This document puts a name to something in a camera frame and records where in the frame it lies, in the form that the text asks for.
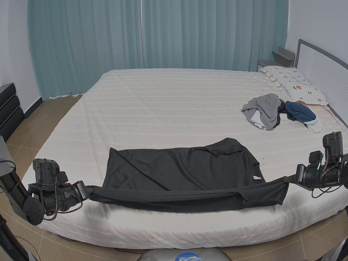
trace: bed sheet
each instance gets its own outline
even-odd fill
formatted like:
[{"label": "bed sheet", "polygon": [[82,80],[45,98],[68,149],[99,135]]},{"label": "bed sheet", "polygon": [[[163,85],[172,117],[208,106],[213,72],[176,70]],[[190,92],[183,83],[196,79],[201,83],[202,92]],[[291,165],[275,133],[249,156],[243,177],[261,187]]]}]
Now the bed sheet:
[{"label": "bed sheet", "polygon": [[[113,70],[59,122],[37,158],[54,159],[70,183],[102,185],[109,148],[204,146],[237,139],[262,164],[266,181],[292,175],[307,165],[311,151],[324,151],[322,137],[342,131],[323,107],[310,106],[322,121],[319,134],[297,121],[281,121],[271,131],[252,126],[241,113],[250,99],[275,93],[260,72],[198,69]],[[28,169],[23,183],[35,182]],[[226,247],[261,243],[294,233],[348,205],[344,188],[311,198],[290,185],[282,206],[207,213],[161,213],[85,201],[81,210],[43,221],[50,232],[100,246],[118,248]]]}]

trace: curtain fold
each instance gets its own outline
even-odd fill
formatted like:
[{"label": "curtain fold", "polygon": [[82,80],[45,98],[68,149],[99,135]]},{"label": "curtain fold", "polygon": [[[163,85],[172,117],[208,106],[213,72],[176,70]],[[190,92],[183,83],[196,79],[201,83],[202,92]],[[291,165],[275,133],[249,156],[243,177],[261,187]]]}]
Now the curtain fold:
[{"label": "curtain fold", "polygon": [[285,47],[288,0],[142,0],[145,67],[256,71]]},{"label": "curtain fold", "polygon": [[112,69],[143,68],[140,0],[29,0],[42,99],[86,92]]}]

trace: gray clothing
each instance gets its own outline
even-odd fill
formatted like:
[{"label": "gray clothing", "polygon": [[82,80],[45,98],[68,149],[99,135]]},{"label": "gray clothing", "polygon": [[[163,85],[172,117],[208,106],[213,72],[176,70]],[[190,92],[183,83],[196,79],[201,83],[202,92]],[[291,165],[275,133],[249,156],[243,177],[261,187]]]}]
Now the gray clothing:
[{"label": "gray clothing", "polygon": [[265,129],[273,128],[277,123],[278,107],[280,107],[281,101],[276,94],[270,93],[258,98],[253,98],[241,109],[242,113],[246,116],[246,119],[250,124],[257,127],[251,118],[258,110],[260,111],[260,120],[264,124]]}]

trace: wall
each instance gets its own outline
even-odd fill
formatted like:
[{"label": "wall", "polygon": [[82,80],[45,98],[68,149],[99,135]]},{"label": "wall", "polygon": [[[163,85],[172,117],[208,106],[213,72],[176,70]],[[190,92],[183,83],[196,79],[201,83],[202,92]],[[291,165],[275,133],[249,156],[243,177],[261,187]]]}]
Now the wall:
[{"label": "wall", "polygon": [[348,0],[289,0],[285,48],[303,39],[348,63]]},{"label": "wall", "polygon": [[29,50],[28,0],[9,1],[8,45],[13,82],[25,112],[41,97]]},{"label": "wall", "polygon": [[7,30],[9,2],[0,0],[0,86],[13,82]]}]

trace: white pillow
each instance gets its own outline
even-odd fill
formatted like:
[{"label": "white pillow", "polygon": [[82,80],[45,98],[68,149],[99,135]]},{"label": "white pillow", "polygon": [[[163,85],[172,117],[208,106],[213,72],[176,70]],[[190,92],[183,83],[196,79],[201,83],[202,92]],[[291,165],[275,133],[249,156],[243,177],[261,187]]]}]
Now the white pillow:
[{"label": "white pillow", "polygon": [[295,67],[267,66],[260,69],[291,102],[328,105],[325,95],[314,87]]}]

